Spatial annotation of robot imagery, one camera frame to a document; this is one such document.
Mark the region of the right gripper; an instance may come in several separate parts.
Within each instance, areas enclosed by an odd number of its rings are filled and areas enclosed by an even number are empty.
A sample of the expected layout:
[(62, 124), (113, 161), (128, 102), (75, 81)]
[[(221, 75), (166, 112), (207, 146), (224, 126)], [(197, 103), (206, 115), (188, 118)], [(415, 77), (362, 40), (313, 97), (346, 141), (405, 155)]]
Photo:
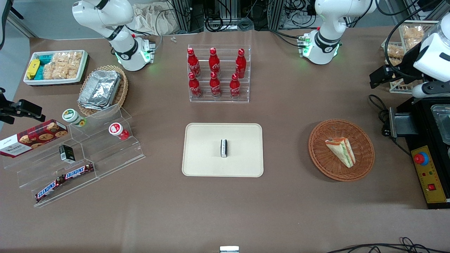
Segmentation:
[(3, 123), (13, 124), (16, 117), (29, 117), (39, 122), (46, 121), (46, 116), (42, 114), (42, 107), (34, 103), (24, 99), (18, 102), (1, 101), (0, 120)]

